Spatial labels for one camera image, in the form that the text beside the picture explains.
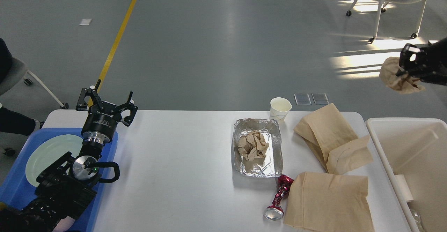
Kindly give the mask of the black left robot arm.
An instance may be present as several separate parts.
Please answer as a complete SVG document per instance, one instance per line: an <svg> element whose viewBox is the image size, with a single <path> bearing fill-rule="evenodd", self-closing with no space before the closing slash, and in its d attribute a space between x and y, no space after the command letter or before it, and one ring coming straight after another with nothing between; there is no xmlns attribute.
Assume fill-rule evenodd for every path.
<svg viewBox="0 0 447 232"><path fill-rule="evenodd" d="M99 97L98 80L93 88L83 88L77 111L88 115L81 130L82 147L77 157L67 151L37 176L36 198L22 210L1 208L2 232L51 232L67 217L78 219L94 200L97 183L110 184L120 177L116 162L101 162L102 150L113 140L118 123L130 126L138 107L132 100L115 105Z"/></svg>

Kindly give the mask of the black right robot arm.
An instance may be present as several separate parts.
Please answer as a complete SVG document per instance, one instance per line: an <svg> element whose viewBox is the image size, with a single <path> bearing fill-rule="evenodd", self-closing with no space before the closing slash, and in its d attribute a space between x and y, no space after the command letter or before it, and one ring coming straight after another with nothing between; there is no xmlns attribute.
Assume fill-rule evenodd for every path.
<svg viewBox="0 0 447 232"><path fill-rule="evenodd" d="M425 47L407 43L400 52L396 76L407 76L421 82L446 86L447 38Z"/></svg>

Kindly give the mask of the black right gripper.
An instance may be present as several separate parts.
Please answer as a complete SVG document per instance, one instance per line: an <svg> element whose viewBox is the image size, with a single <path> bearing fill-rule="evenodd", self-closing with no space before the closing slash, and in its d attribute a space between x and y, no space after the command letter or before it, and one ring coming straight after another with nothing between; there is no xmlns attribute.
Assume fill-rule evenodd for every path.
<svg viewBox="0 0 447 232"><path fill-rule="evenodd" d="M418 82L421 80L425 83L446 86L446 65L446 42L436 42L424 47L407 43L400 52L400 68L398 68L395 74L395 82ZM425 76L421 71L423 69L426 69Z"/></svg>

